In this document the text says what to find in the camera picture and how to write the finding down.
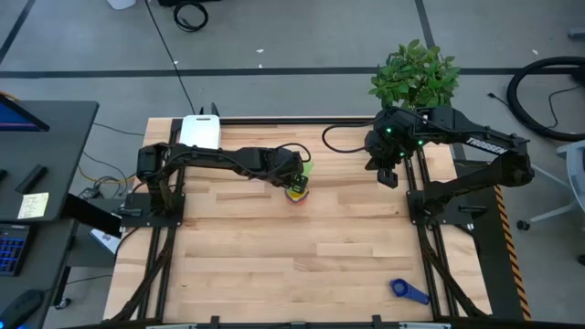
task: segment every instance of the computer monitor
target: computer monitor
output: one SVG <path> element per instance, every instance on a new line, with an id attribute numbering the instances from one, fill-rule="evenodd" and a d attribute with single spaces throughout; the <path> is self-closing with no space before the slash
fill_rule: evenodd
<path id="1" fill-rule="evenodd" d="M 0 132 L 48 132 L 48 129 L 46 123 L 0 95 Z"/>

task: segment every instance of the wood plank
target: wood plank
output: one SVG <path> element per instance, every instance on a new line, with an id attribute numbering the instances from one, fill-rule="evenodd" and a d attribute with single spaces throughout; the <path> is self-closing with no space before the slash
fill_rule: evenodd
<path id="1" fill-rule="evenodd" d="M 144 144 L 166 142 L 170 125 L 170 119 L 151 119 Z M 372 314 L 384 321 L 431 319 L 428 306 L 397 299 L 388 287 L 402 278 L 426 291 L 404 167 L 397 167 L 396 189 L 382 186 L 375 172 L 364 170 L 367 153 L 331 152 L 321 141 L 323 128 L 222 128 L 225 149 L 307 146 L 314 170 L 301 206 L 262 181 L 228 171 L 186 170 L 185 221 L 175 241 L 166 322 L 207 323 L 211 315 L 230 323 L 364 322 Z M 339 129 L 327 139 L 340 149 L 356 148 L 367 130 Z M 455 177 L 447 146 L 429 144 L 425 152 L 433 179 Z M 417 184 L 422 186 L 419 176 Z M 105 318 L 120 310 L 142 279 L 150 234 L 143 228 L 122 246 Z M 453 276 L 489 312 L 473 241 L 454 228 L 444 228 L 443 236 Z M 444 292 L 440 298 L 446 310 Z"/>

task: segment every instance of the blue screen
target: blue screen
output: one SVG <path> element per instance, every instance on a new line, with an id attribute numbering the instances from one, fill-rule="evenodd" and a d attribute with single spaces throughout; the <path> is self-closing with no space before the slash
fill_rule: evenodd
<path id="1" fill-rule="evenodd" d="M 11 108 L 0 103 L 0 131 L 35 132 L 38 131 L 38 127 Z"/>

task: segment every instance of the keyboard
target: keyboard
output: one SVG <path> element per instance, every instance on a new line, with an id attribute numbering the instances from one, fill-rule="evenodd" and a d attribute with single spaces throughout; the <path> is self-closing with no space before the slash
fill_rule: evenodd
<path id="1" fill-rule="evenodd" d="M 0 223 L 0 276 L 16 276 L 27 252 L 30 226 Z"/>

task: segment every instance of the white container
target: white container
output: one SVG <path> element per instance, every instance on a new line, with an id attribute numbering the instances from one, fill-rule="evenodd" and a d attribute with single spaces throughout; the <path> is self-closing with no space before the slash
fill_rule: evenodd
<path id="1" fill-rule="evenodd" d="M 116 10 L 126 9 L 136 4 L 136 0 L 108 0 L 112 8 Z"/>

